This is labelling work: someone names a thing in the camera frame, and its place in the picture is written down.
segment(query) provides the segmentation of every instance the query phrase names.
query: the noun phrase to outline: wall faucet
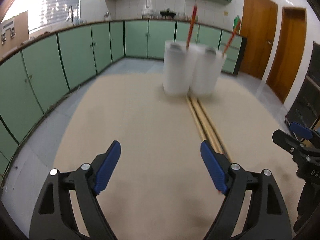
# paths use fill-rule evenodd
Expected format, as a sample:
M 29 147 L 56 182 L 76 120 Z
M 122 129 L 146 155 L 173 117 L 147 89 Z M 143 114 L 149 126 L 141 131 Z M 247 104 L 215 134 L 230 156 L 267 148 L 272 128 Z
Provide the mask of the wall faucet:
M 67 16 L 67 18 L 66 18 L 66 22 L 69 21 L 69 11 L 70 11 L 70 9 L 71 9 L 71 24 L 70 24 L 70 26 L 73 27 L 73 9 L 72 9 L 72 6 L 71 6 L 71 5 L 70 5 L 69 8 L 68 8 L 68 16 Z

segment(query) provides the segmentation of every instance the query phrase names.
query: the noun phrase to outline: white container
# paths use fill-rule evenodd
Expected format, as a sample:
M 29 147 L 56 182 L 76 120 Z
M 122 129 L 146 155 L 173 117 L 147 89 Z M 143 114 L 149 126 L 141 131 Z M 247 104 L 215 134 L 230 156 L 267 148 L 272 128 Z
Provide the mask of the white container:
M 197 47 L 197 62 L 193 74 L 190 90 L 197 96 L 209 96 L 212 94 L 220 76 L 227 55 L 209 47 Z
M 186 50 L 181 42 L 165 42 L 163 88 L 167 95 L 182 96 L 188 93 L 196 56 L 193 47 Z

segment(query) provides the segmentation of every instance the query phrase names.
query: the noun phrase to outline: blue gripper pad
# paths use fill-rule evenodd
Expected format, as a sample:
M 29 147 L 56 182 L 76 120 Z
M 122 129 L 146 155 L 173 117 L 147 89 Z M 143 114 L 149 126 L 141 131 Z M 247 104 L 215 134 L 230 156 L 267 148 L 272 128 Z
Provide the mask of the blue gripper pad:
M 311 140 L 313 138 L 312 131 L 297 122 L 292 122 L 290 124 L 290 131 L 305 138 L 306 140 Z
M 226 195 L 228 191 L 228 187 L 226 185 L 226 175 L 205 142 L 201 143 L 200 152 L 216 189 L 221 191 L 223 195 Z
M 108 149 L 108 155 L 98 169 L 95 178 L 94 192 L 99 195 L 101 191 L 105 190 L 110 177 L 118 163 L 121 154 L 121 146 L 118 141 L 115 141 L 113 147 Z

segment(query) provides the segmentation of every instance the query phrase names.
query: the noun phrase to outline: tiled floor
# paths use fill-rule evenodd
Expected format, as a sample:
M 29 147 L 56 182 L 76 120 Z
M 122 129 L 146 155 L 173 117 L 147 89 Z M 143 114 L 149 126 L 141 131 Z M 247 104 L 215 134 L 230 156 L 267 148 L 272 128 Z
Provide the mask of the tiled floor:
M 117 73 L 162 73 L 163 61 L 122 59 L 101 75 Z M 235 79 L 246 87 L 287 131 L 283 121 L 287 110 L 272 90 L 261 80 L 239 73 Z M 28 236 L 31 216 L 47 174 L 52 168 L 62 136 L 81 98 L 95 79 L 81 86 L 63 101 L 36 129 L 15 160 L 8 175 L 2 201 L 9 214 Z

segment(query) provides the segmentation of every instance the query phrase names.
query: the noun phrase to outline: silver screw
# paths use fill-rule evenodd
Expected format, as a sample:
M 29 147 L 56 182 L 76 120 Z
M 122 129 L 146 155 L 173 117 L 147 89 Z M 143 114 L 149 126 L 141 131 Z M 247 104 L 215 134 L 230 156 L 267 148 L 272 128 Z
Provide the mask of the silver screw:
M 84 163 L 84 164 L 81 165 L 81 170 L 87 171 L 88 169 L 90 169 L 90 164 L 89 163 Z
M 233 169 L 234 171 L 238 171 L 240 169 L 240 166 L 237 163 L 232 163 L 231 164 L 231 169 Z
M 263 174 L 266 175 L 266 176 L 270 176 L 270 175 L 271 175 L 271 171 L 265 169 L 265 170 L 263 171 Z
M 56 175 L 58 173 L 58 170 L 57 169 L 52 169 L 51 171 L 50 171 L 50 175 L 51 176 L 54 176 L 54 175 Z

